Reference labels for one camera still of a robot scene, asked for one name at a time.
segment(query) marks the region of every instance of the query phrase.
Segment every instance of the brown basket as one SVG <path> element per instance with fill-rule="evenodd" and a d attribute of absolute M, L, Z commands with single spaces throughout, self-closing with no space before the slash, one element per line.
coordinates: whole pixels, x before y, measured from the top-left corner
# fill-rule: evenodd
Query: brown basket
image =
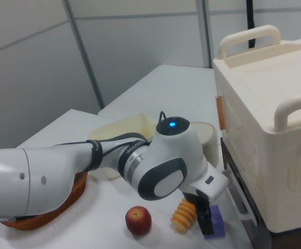
<path fill-rule="evenodd" d="M 75 179 L 79 177 L 79 174 L 80 173 L 77 173 L 75 175 Z M 86 188 L 86 178 L 87 178 L 87 172 L 83 174 L 83 176 L 73 184 L 70 195 L 68 196 L 66 201 L 64 201 L 64 203 L 56 210 L 24 220 L 17 220 L 14 222 L 2 222 L 2 224 L 23 231 L 34 230 L 44 226 L 45 224 L 48 224 L 79 199 L 79 197 L 83 194 Z"/>

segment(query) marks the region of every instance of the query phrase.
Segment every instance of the black cable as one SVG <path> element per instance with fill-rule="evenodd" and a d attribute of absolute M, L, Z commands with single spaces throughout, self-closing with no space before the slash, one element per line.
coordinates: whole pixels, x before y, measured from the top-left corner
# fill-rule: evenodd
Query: black cable
<path fill-rule="evenodd" d="M 110 150 L 108 150 L 106 153 L 103 154 L 103 157 L 108 155 L 110 152 L 113 152 L 115 149 L 118 149 L 119 147 L 122 147 L 122 146 L 125 146 L 125 145 L 129 145 L 129 144 L 132 144 L 134 143 L 135 141 L 131 141 L 131 142 L 126 142 L 126 143 L 123 143 L 123 144 L 119 144 L 117 145 L 116 147 L 114 148 L 111 148 Z"/>
<path fill-rule="evenodd" d="M 164 111 L 161 111 L 161 112 L 160 112 L 159 123 L 161 122 L 162 116 L 163 116 L 165 119 L 167 118 L 166 115 L 165 115 L 165 113 L 164 113 Z"/>
<path fill-rule="evenodd" d="M 129 145 L 129 144 L 132 144 L 134 143 L 134 141 L 131 141 L 131 142 L 126 142 L 126 143 L 123 143 L 123 144 L 119 144 L 113 148 L 111 148 L 110 150 L 108 150 L 106 153 L 104 153 L 102 155 L 102 157 L 105 157 L 106 155 L 108 155 L 110 152 L 113 152 L 114 150 L 120 148 L 120 147 L 123 147 L 125 145 Z M 92 163 L 90 165 L 88 165 L 86 168 L 83 169 L 83 171 L 81 171 L 80 175 L 78 176 L 77 179 L 74 180 L 74 183 L 77 182 L 86 172 L 88 172 L 92 167 Z"/>
<path fill-rule="evenodd" d="M 246 0 L 246 11 L 248 18 L 248 30 L 254 29 L 254 19 L 253 19 L 253 0 Z M 249 40 L 249 48 L 254 48 L 255 39 Z"/>

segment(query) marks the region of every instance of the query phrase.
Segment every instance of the cylindrical container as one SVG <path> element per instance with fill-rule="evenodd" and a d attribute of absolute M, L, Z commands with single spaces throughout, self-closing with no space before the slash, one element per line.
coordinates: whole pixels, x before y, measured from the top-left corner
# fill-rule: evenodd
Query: cylindrical container
<path fill-rule="evenodd" d="M 214 167 L 218 163 L 218 143 L 216 128 L 204 122 L 191 122 L 202 145 L 202 151 L 207 161 Z"/>

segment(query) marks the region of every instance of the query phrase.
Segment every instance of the black stand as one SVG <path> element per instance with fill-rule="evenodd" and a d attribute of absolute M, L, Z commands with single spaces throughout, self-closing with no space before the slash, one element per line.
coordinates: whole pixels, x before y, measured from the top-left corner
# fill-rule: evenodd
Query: black stand
<path fill-rule="evenodd" d="M 301 228 L 281 233 L 273 233 L 267 229 L 266 224 L 222 139 L 221 148 L 224 168 L 227 169 L 228 166 L 231 167 L 257 219 L 257 226 L 254 225 L 251 220 L 242 221 L 253 247 L 255 249 L 301 249 Z"/>

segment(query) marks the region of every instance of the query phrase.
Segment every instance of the black band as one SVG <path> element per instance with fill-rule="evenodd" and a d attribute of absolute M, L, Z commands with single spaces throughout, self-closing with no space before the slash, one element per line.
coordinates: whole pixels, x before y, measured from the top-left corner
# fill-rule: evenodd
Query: black band
<path fill-rule="evenodd" d="M 126 150 L 121 154 L 118 161 L 118 173 L 121 177 L 124 179 L 124 167 L 125 163 L 128 160 L 129 156 L 136 151 L 136 149 L 140 148 L 141 146 L 149 145 L 148 141 L 145 140 L 136 140 L 133 143 L 131 143 L 130 146 L 126 148 Z"/>
<path fill-rule="evenodd" d="M 102 145 L 98 140 L 87 140 L 86 142 L 91 143 L 93 145 L 92 162 L 90 164 L 90 168 L 88 169 L 88 171 L 96 170 L 100 166 L 103 158 Z"/>

